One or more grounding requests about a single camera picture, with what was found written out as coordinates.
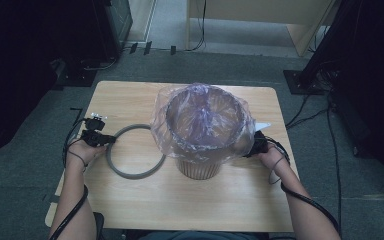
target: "person's right hand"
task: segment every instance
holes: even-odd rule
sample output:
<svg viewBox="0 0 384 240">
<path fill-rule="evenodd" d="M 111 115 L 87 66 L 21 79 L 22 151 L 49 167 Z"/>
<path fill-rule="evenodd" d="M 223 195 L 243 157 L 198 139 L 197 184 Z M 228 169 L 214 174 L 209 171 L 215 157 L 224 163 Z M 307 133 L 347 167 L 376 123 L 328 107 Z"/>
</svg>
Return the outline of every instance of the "person's right hand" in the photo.
<svg viewBox="0 0 384 240">
<path fill-rule="evenodd" d="M 282 155 L 282 153 L 279 152 L 279 150 L 276 149 L 273 143 L 269 143 L 268 149 L 269 151 L 267 153 L 259 153 L 258 158 L 261 160 L 264 166 L 266 166 L 270 170 L 273 170 L 276 162 L 284 156 Z"/>
</svg>

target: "plastic bag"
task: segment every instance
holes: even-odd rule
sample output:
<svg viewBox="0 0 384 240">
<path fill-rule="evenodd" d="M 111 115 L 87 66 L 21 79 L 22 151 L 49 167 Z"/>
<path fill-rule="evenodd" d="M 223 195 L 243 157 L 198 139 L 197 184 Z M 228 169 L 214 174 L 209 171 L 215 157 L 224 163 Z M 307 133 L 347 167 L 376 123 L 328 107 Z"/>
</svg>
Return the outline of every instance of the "plastic bag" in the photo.
<svg viewBox="0 0 384 240">
<path fill-rule="evenodd" d="M 167 156 L 217 164 L 249 153 L 255 120 L 243 99 L 218 87 L 194 83 L 160 90 L 151 132 Z"/>
</svg>

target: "black cable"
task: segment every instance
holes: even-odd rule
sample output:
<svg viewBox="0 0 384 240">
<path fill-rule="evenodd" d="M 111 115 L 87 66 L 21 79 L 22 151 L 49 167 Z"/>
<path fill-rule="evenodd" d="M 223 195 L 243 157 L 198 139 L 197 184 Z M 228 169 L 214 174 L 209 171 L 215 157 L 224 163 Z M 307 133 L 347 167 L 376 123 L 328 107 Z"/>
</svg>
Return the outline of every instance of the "black cable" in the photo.
<svg viewBox="0 0 384 240">
<path fill-rule="evenodd" d="M 294 123 L 290 124 L 289 126 L 287 126 L 286 130 L 289 130 L 289 129 L 291 129 L 291 128 L 293 128 L 293 127 L 295 127 L 295 126 L 297 126 L 297 125 L 299 125 L 299 124 L 301 124 L 303 122 L 308 121 L 308 120 L 314 119 L 315 117 L 321 115 L 322 113 L 325 113 L 327 110 L 328 109 L 323 109 L 323 110 L 318 111 L 316 114 L 314 114 L 314 115 L 312 115 L 310 117 L 299 119 L 296 122 L 294 122 Z"/>
<path fill-rule="evenodd" d="M 293 121 L 295 121 L 295 119 L 301 114 L 302 112 L 302 109 L 304 108 L 304 105 L 305 103 L 307 102 L 308 98 L 311 96 L 311 94 L 308 94 L 306 95 L 303 100 L 302 100 L 302 104 L 301 104 L 301 107 L 299 108 L 299 111 L 298 113 L 291 119 L 291 121 L 289 121 L 287 124 L 285 124 L 286 127 L 288 127 L 289 125 L 292 124 Z"/>
<path fill-rule="evenodd" d="M 79 209 L 83 206 L 88 194 L 89 194 L 89 190 L 87 189 L 86 185 L 84 185 L 82 198 L 79 200 L 76 206 L 74 206 L 73 210 L 71 210 L 71 212 L 67 215 L 67 217 L 64 218 L 64 220 L 61 222 L 61 224 L 58 226 L 58 228 L 55 230 L 55 232 L 52 234 L 49 240 L 58 239 L 59 235 L 62 233 L 62 231 L 64 231 L 65 227 L 67 227 L 67 224 L 71 221 L 71 219 L 73 219 L 74 215 L 76 215 Z"/>
<path fill-rule="evenodd" d="M 340 231 L 339 229 L 339 226 L 338 226 L 338 223 L 336 222 L 335 218 L 332 216 L 332 214 L 330 214 L 329 211 L 327 211 L 324 207 L 322 207 L 320 204 L 318 204 L 316 201 L 306 197 L 306 196 L 303 196 L 299 193 L 296 193 L 292 190 L 290 190 L 289 188 L 287 188 L 283 182 L 280 182 L 280 188 L 287 194 L 303 201 L 303 202 L 306 202 L 308 204 L 310 204 L 311 206 L 315 207 L 317 210 L 319 210 L 320 212 L 322 212 L 329 220 L 330 222 L 333 224 L 333 226 L 335 227 L 336 231 Z"/>
<path fill-rule="evenodd" d="M 205 44 L 205 27 L 204 27 L 204 25 L 205 25 L 205 13 L 206 13 L 206 11 L 207 11 L 207 0 L 204 1 L 204 10 L 202 13 L 202 26 L 201 26 L 201 23 L 199 22 L 199 19 L 198 19 L 198 24 L 199 24 L 199 27 L 201 28 L 201 39 L 199 40 L 196 47 L 194 47 L 193 49 L 185 50 L 187 52 L 195 51 L 195 50 L 199 49 L 203 43 Z"/>
<path fill-rule="evenodd" d="M 97 68 L 83 68 L 84 70 L 86 70 L 86 71 L 97 71 L 97 70 L 105 70 L 105 69 L 108 69 L 108 68 L 110 68 L 112 65 L 114 65 L 114 63 L 117 61 L 117 58 L 114 58 L 114 60 L 109 64 L 109 65 L 107 65 L 107 66 L 105 66 L 105 67 L 97 67 Z"/>
<path fill-rule="evenodd" d="M 67 158 L 67 151 L 68 151 L 68 148 L 71 146 L 71 144 L 69 145 L 68 142 L 70 141 L 70 138 L 71 138 L 71 134 L 73 134 L 74 130 L 76 130 L 77 126 L 82 123 L 83 121 L 85 121 L 86 119 L 82 118 L 78 121 L 76 121 L 74 124 L 73 124 L 73 127 L 70 129 L 70 131 L 68 132 L 68 135 L 67 137 L 65 138 L 65 141 L 64 141 L 64 146 L 63 146 L 63 149 L 62 149 L 62 163 L 63 163 L 63 166 L 65 168 L 65 162 L 66 162 L 66 158 Z"/>
<path fill-rule="evenodd" d="M 123 133 L 127 132 L 127 131 L 130 131 L 132 129 L 137 129 L 137 128 L 143 128 L 143 129 L 151 129 L 151 127 L 149 125 L 146 125 L 146 124 L 134 124 L 134 125 L 130 125 L 130 126 L 127 126 L 123 129 L 121 129 L 120 131 L 118 131 L 114 137 L 118 138 L 120 137 Z M 118 170 L 112 160 L 111 160 L 111 149 L 112 149 L 112 146 L 114 144 L 113 143 L 110 143 L 108 144 L 107 146 L 107 162 L 108 164 L 110 165 L 110 168 L 115 172 L 117 173 L 118 175 L 120 175 L 121 177 L 123 178 L 127 178 L 127 179 L 132 179 L 132 180 L 137 180 L 137 179 L 142 179 L 142 178 L 146 178 L 146 177 L 149 177 L 151 176 L 153 173 L 155 173 L 164 163 L 164 160 L 165 160 L 165 155 L 163 155 L 160 159 L 160 161 L 157 163 L 157 165 L 155 165 L 153 168 L 151 168 L 150 170 L 146 171 L 146 172 L 143 172 L 143 173 L 139 173 L 139 174 L 129 174 L 129 173 L 124 173 L 120 170 Z"/>
<path fill-rule="evenodd" d="M 266 139 L 267 139 L 268 142 L 271 142 L 271 143 L 275 144 L 276 149 L 277 149 L 281 154 L 283 154 L 283 156 L 285 157 L 285 159 L 286 159 L 286 160 L 288 161 L 288 163 L 290 164 L 290 161 L 289 161 L 289 155 L 288 155 L 286 149 L 285 149 L 279 142 L 275 141 L 274 139 L 272 139 L 272 138 L 270 138 L 270 137 L 268 137 L 268 136 L 265 136 L 265 137 L 266 137 Z M 335 141 L 334 146 L 335 146 L 335 153 L 337 153 L 336 141 Z M 303 195 L 301 195 L 301 194 L 299 194 L 299 193 L 296 193 L 296 192 L 290 190 L 290 189 L 287 188 L 282 182 L 281 182 L 281 184 L 280 184 L 280 187 L 281 187 L 281 189 L 282 189 L 285 193 L 287 193 L 287 194 L 289 194 L 289 195 L 291 195 L 291 196 L 293 196 L 293 197 L 295 197 L 295 198 L 297 198 L 297 199 L 299 199 L 299 200 L 302 200 L 302 201 L 304 201 L 304 202 L 310 204 L 311 206 L 315 207 L 315 208 L 318 209 L 320 212 L 322 212 L 322 213 L 323 213 L 323 214 L 330 220 L 330 222 L 331 222 L 331 223 L 333 224 L 333 226 L 335 227 L 336 231 L 338 231 L 338 234 L 341 236 L 341 229 L 340 229 L 340 226 L 341 226 L 341 225 L 338 224 L 338 222 L 335 220 L 335 218 L 332 216 L 332 214 L 330 214 L 329 211 L 327 211 L 325 208 L 323 208 L 323 207 L 322 207 L 320 204 L 318 204 L 316 201 L 314 201 L 314 200 L 312 200 L 312 199 L 310 199 L 310 198 L 307 198 L 307 197 L 305 197 L 305 196 L 303 196 Z"/>
<path fill-rule="evenodd" d="M 332 130 L 332 124 L 330 122 L 330 104 L 329 104 L 329 107 L 327 109 L 327 123 L 329 125 L 329 131 L 330 131 L 330 136 L 332 137 L 332 142 L 333 142 L 333 148 L 335 150 L 335 166 L 336 166 L 336 180 L 337 180 L 337 184 L 338 184 L 338 233 L 339 233 L 339 236 L 342 236 L 342 230 L 341 230 L 341 226 L 342 226 L 342 184 L 341 184 L 341 174 L 340 174 L 340 169 L 339 169 L 339 157 L 338 157 L 338 146 L 336 144 L 336 138 L 335 138 L 335 134 L 333 133 L 333 130 Z"/>
</svg>

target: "gray ring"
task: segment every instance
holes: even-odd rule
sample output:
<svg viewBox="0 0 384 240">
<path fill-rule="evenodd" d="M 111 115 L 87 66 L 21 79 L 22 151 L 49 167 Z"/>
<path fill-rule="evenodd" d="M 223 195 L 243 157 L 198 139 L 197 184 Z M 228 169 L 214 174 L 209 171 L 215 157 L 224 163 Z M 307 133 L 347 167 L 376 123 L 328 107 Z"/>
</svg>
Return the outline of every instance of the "gray ring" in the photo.
<svg viewBox="0 0 384 240">
<path fill-rule="evenodd" d="M 114 137 L 115 138 L 118 138 L 120 137 L 123 133 L 127 132 L 127 131 L 130 131 L 132 129 L 138 129 L 138 128 L 143 128 L 143 129 L 149 129 L 151 130 L 151 126 L 149 125 L 146 125 L 146 124 L 133 124 L 133 125 L 130 125 L 130 126 L 127 126 L 123 129 L 121 129 L 120 131 L 118 131 Z M 115 173 L 117 173 L 118 175 L 120 175 L 121 177 L 123 178 L 127 178 L 127 179 L 131 179 L 131 180 L 137 180 L 137 179 L 142 179 L 142 178 L 146 178 L 146 177 L 149 177 L 151 176 L 153 173 L 155 173 L 164 163 L 164 160 L 165 160 L 165 155 L 163 154 L 163 156 L 161 157 L 160 161 L 157 163 L 157 165 L 155 165 L 152 169 L 146 171 L 146 172 L 143 172 L 143 173 L 138 173 L 138 174 L 129 174 L 129 173 L 124 173 L 120 170 L 118 170 L 112 160 L 111 160 L 111 148 L 114 144 L 113 143 L 110 143 L 108 144 L 107 146 L 107 162 L 108 164 L 110 165 L 110 168 L 112 170 L 114 170 Z"/>
</svg>

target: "gray floor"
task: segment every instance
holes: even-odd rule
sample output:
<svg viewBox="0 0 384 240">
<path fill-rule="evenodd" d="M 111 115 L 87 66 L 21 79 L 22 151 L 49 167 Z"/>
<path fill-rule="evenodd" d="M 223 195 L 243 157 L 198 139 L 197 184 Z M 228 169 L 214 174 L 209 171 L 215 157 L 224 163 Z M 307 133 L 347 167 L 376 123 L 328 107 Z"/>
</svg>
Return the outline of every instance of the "gray floor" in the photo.
<svg viewBox="0 0 384 240">
<path fill-rule="evenodd" d="M 175 6 L 179 2 L 183 1 L 158 0 L 148 36 L 154 48 L 182 46 L 184 43 L 180 20 L 167 20 L 167 24 L 178 25 L 179 29 L 174 30 L 157 24 L 164 22 L 158 20 L 158 15 L 169 12 L 167 5 Z M 171 36 L 167 34 L 168 30 L 161 32 L 168 28 L 179 34 Z M 169 37 L 164 40 L 161 33 Z M 246 38 L 240 38 L 224 46 L 236 43 L 239 46 L 246 41 Z M 243 48 L 250 54 L 243 54 L 245 50 L 229 52 L 232 48 L 222 49 L 223 44 L 217 47 L 224 51 L 220 54 L 222 50 L 213 50 L 216 47 L 210 46 L 213 44 L 210 37 L 204 52 L 178 52 L 173 56 L 167 51 L 155 49 L 148 55 L 143 54 L 143 49 L 134 54 L 125 52 L 114 66 L 98 72 L 91 88 L 67 87 L 63 91 L 48 92 L 13 140 L 0 149 L 0 239 L 46 238 L 49 229 L 44 219 L 49 198 L 55 192 L 63 171 L 61 147 L 77 115 L 76 111 L 70 111 L 70 107 L 86 109 L 99 81 L 205 82 L 273 87 L 284 120 L 289 121 L 298 111 L 302 96 L 290 95 L 282 71 L 301 70 L 308 59 L 293 56 L 293 51 L 287 50 L 290 47 L 290 43 L 286 43 L 289 41 L 287 37 L 272 41 L 271 45 L 284 41 L 281 46 L 272 48 L 266 44 L 258 51 L 251 48 L 258 49 L 259 42 L 249 41 L 252 43 L 244 44 Z M 326 96 L 312 96 L 305 105 L 302 117 L 326 106 Z M 384 166 L 376 159 L 353 157 L 352 143 L 340 118 L 332 113 L 330 120 L 338 143 L 343 238 L 384 239 Z M 334 148 L 326 115 L 292 128 L 288 135 L 303 184 L 316 201 L 338 217 Z M 106 229 L 104 234 L 107 239 L 121 239 L 117 230 Z"/>
</svg>

